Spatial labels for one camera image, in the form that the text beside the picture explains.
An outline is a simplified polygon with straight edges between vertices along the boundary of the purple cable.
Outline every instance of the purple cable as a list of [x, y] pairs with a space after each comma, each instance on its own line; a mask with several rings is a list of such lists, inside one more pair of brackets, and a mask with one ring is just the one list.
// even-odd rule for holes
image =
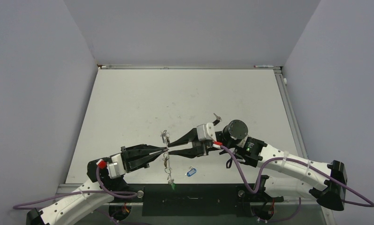
[[[97, 181], [99, 182], [99, 185], [103, 189], [103, 191], [83, 191], [83, 193], [109, 194], [109, 195], [112, 195], [113, 197], [122, 198], [122, 199], [130, 199], [130, 198], [137, 197], [137, 193], [136, 192], [131, 192], [131, 191], [109, 191], [108, 189], [106, 189], [104, 187], [104, 185], [103, 185], [100, 177], [99, 177], [99, 167], [97, 167], [97, 170], [96, 170], [96, 177], [97, 177]], [[50, 201], [50, 200], [54, 200], [56, 198], [63, 198], [63, 197], [71, 196], [71, 195], [80, 195], [80, 194], [81, 194], [80, 192], [72, 192], [72, 193], [66, 193], [66, 194], [56, 195], [56, 196], [52, 196], [52, 197], [49, 197], [49, 198], [37, 200], [37, 201], [34, 201], [34, 202], [21, 203], [21, 204], [13, 206], [13, 209], [15, 209], [15, 210], [32, 210], [35, 207], [23, 207], [23, 206], [34, 205], [34, 204], [38, 204], [38, 203], [43, 203], [43, 202], [47, 202], [47, 201]]]
[[101, 181], [101, 179], [99, 177], [99, 167], [98, 166], [97, 166], [97, 169], [96, 169], [96, 177], [97, 177], [97, 181], [99, 182], [100, 188], [103, 189], [107, 194], [112, 195], [115, 198], [130, 199], [130, 198], [137, 197], [137, 193], [136, 192], [132, 192], [133, 193], [132, 195], [117, 195], [115, 192], [112, 192], [112, 191], [108, 190], [104, 186], [104, 184], [102, 183], [102, 181]]
[[[252, 194], [257, 193], [260, 186], [256, 185], [255, 189], [253, 190], [249, 186], [249, 184], [248, 184], [248, 182], [247, 182], [247, 180], [246, 180], [246, 178], [244, 176], [244, 173], [242, 172], [241, 166], [239, 165], [239, 162], [235, 158], [234, 154], [232, 154], [232, 152], [227, 147], [225, 147], [225, 146], [221, 146], [221, 148], [224, 149], [226, 152], [228, 152], [228, 154], [231, 156], [232, 160], [235, 162], [235, 165], [238, 168], [239, 174], [241, 175], [241, 178], [244, 181], [245, 187], [248, 189], [248, 191], [250, 193], [252, 193]], [[256, 179], [256, 183], [257, 184], [260, 184], [261, 174], [263, 173], [264, 167], [266, 167], [266, 165], [269, 164], [270, 162], [276, 161], [276, 160], [283, 160], [283, 158], [282, 157], [275, 157], [275, 158], [269, 159], [269, 160], [267, 160], [266, 162], [263, 163], [263, 165], [260, 167], [259, 174], [258, 174], [257, 179]], [[304, 166], [308, 166], [307, 163], [301, 162], [301, 161], [299, 161], [297, 159], [286, 158], [286, 161], [291, 161], [291, 162], [299, 163], [299, 164], [304, 165]], [[309, 166], [309, 168], [312, 169], [312, 170], [314, 170], [315, 172], [319, 173], [320, 175], [326, 177], [327, 179], [331, 180], [332, 182], [334, 182], [334, 183], [342, 186], [343, 188], [349, 190], [350, 192], [352, 192], [356, 196], [360, 197], [362, 200], [364, 200], [365, 202], [367, 202], [369, 204], [363, 204], [363, 203], [357, 203], [357, 202], [350, 202], [350, 201], [344, 201], [344, 203], [352, 204], [352, 205], [358, 205], [358, 206], [363, 206], [363, 207], [374, 207], [374, 203], [371, 200], [367, 199], [366, 197], [364, 197], [363, 195], [361, 195], [357, 191], [353, 190], [352, 188], [348, 187], [347, 185], [343, 184], [342, 182], [336, 180], [335, 178], [328, 176], [327, 174], [325, 174], [324, 172], [320, 171], [319, 169], [312, 167], [311, 165]]]
[[[105, 191], [83, 191], [83, 193], [107, 194], [107, 192], [105, 192]], [[133, 195], [135, 192], [130, 192], [130, 191], [114, 191], [113, 193], [123, 194], [123, 195]], [[44, 202], [47, 202], [47, 201], [50, 201], [50, 200], [54, 200], [54, 199], [57, 199], [57, 198], [63, 198], [63, 197], [71, 196], [71, 195], [80, 195], [80, 194], [81, 194], [80, 192], [71, 192], [71, 193], [66, 193], [66, 194], [61, 194], [61, 195], [55, 195], [55, 196], [52, 196], [52, 197], [49, 197], [49, 198], [45, 198], [45, 199], [41, 199], [41, 200], [37, 200], [37, 201], [34, 201], [34, 202], [21, 203], [21, 204], [13, 206], [13, 209], [15, 209], [15, 210], [32, 210], [35, 207], [23, 207], [23, 206], [34, 205], [34, 204], [38, 204], [38, 203], [44, 203]]]
[[112, 216], [110, 216], [108, 213], [106, 213], [106, 212], [104, 212], [102, 210], [99, 210], [99, 209], [97, 209], [96, 211], [99, 212], [99, 213], [101, 213], [101, 214], [103, 214], [103, 215], [105, 215], [106, 217], [108, 217], [116, 225], [119, 225], [119, 223], [121, 223], [121, 224], [130, 224], [130, 225], [150, 225], [148, 223], [135, 223], [135, 222], [125, 222], [125, 221], [119, 221], [119, 223], [118, 223], [118, 221], [116, 219], [114, 219]]

